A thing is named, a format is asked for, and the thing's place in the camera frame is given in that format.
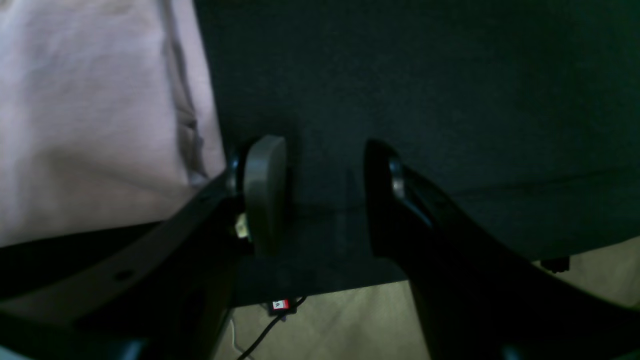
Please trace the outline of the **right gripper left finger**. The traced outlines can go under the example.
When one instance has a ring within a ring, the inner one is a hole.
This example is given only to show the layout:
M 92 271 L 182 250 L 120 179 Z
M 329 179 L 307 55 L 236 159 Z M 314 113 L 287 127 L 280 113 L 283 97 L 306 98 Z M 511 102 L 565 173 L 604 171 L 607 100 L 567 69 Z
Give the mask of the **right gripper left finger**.
M 282 241 L 287 142 L 252 139 L 183 208 L 62 280 L 1 301 L 3 360 L 208 360 L 242 257 Z

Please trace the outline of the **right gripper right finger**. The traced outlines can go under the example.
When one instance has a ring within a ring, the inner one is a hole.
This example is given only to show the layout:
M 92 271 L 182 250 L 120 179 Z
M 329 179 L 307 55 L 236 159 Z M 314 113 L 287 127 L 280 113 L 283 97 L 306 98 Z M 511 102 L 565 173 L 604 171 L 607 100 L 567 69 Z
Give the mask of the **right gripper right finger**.
M 372 252 L 407 276 L 432 360 L 639 358 L 637 310 L 536 268 L 385 142 L 363 170 Z

